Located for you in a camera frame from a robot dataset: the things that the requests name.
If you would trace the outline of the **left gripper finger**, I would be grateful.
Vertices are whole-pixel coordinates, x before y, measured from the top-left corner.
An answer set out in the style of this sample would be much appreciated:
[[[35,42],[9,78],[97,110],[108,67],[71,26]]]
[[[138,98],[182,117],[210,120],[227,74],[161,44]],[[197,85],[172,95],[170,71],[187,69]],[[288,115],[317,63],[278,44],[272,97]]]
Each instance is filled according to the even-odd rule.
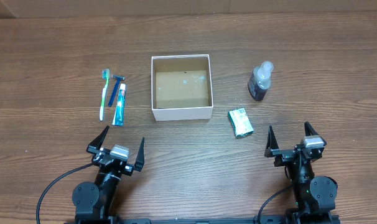
[[[145,138],[142,138],[141,144],[139,146],[139,150],[137,153],[136,161],[134,164],[134,170],[140,172],[142,171],[142,168],[144,167],[145,158],[144,158],[144,142]]]
[[[108,130],[109,130],[109,126],[106,126],[104,130],[101,132],[101,134],[99,134],[96,138],[94,138],[94,140],[92,140],[91,143],[89,143],[88,150],[100,150],[105,140],[105,137],[108,133]]]

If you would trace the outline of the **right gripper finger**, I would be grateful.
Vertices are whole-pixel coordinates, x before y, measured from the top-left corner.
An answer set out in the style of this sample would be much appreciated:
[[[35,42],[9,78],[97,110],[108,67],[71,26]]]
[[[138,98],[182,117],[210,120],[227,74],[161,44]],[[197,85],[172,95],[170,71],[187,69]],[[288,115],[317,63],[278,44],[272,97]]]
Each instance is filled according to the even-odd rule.
[[[268,129],[268,140],[267,140],[264,156],[274,157],[276,152],[278,151],[279,151],[279,146],[278,146],[274,131],[272,129],[272,126],[270,126]]]
[[[315,129],[311,126],[311,124],[308,121],[304,123],[304,129],[305,129],[306,136],[318,135],[318,133],[315,131]]]

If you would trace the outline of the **teal toothpaste tube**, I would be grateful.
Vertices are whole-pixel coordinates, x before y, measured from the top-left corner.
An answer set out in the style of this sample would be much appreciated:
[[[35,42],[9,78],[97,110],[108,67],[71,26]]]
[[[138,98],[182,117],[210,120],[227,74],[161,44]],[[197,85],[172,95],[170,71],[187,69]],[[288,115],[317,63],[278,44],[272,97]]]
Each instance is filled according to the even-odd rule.
[[[124,106],[126,97],[126,85],[120,84],[118,90],[118,99],[116,102],[116,111],[114,113],[113,123],[114,126],[123,126],[124,124]]]

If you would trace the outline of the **green white soap packet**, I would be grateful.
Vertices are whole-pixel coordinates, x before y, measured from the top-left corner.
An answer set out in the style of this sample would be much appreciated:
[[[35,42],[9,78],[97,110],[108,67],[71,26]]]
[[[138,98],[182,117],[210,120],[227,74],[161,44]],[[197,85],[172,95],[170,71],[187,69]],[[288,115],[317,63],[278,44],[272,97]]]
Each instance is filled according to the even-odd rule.
[[[237,138],[243,138],[253,134],[254,129],[244,108],[229,111],[228,117]]]

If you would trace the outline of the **clear dark liquid bottle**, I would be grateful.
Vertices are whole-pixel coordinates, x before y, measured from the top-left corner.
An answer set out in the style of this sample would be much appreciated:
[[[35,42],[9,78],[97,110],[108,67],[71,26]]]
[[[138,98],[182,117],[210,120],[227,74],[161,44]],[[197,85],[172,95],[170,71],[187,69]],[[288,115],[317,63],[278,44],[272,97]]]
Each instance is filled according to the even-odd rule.
[[[271,74],[274,65],[270,61],[263,62],[253,69],[248,81],[248,90],[255,101],[262,101],[271,87]]]

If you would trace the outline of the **blue disposable razor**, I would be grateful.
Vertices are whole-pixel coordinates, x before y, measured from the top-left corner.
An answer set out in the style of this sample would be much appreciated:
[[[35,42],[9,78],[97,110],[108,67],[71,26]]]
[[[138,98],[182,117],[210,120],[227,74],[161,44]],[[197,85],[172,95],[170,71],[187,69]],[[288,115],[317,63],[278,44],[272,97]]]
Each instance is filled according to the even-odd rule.
[[[114,85],[111,97],[110,97],[109,102],[108,102],[109,107],[112,107],[112,105],[113,105],[113,101],[114,101],[114,98],[116,96],[117,90],[119,88],[120,82],[125,80],[125,76],[122,76],[122,75],[112,75],[111,77],[116,80],[116,83]]]

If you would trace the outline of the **green white toothbrush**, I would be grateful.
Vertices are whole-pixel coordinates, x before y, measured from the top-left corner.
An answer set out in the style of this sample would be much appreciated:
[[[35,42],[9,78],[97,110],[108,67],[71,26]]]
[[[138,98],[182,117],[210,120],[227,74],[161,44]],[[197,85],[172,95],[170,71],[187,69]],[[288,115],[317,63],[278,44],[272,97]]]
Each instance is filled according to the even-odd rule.
[[[104,119],[105,98],[106,98],[106,92],[107,92],[108,84],[109,84],[109,77],[110,77],[110,70],[108,68],[103,69],[102,79],[105,80],[105,85],[102,89],[102,96],[101,96],[101,106],[100,106],[100,112],[99,112],[100,121],[103,121]]]

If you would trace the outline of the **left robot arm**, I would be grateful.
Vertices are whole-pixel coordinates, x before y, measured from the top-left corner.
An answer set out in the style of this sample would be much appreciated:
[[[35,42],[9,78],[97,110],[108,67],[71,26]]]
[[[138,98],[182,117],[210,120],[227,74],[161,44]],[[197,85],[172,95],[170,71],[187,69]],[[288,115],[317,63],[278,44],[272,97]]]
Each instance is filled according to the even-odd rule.
[[[99,168],[94,182],[78,184],[72,193],[75,206],[75,223],[122,223],[111,214],[114,196],[124,175],[130,176],[134,171],[144,167],[144,142],[142,138],[134,164],[128,163],[129,149],[114,145],[112,149],[102,146],[109,126],[89,143],[86,151],[93,155],[91,165]]]

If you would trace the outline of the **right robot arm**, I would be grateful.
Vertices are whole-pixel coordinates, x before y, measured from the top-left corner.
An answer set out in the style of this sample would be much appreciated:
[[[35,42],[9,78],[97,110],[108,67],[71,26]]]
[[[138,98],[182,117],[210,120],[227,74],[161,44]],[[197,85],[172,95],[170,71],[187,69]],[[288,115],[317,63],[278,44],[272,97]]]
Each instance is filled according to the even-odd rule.
[[[274,158],[274,166],[283,167],[290,184],[270,196],[259,209],[256,222],[279,223],[340,223],[339,216],[332,215],[335,209],[335,198],[338,184],[331,177],[316,176],[312,163],[322,158],[323,150],[327,145],[310,125],[304,123],[305,136],[293,149],[280,149],[270,126],[264,156]],[[296,207],[286,210],[284,215],[269,215],[262,217],[266,205],[278,195],[293,190]]]

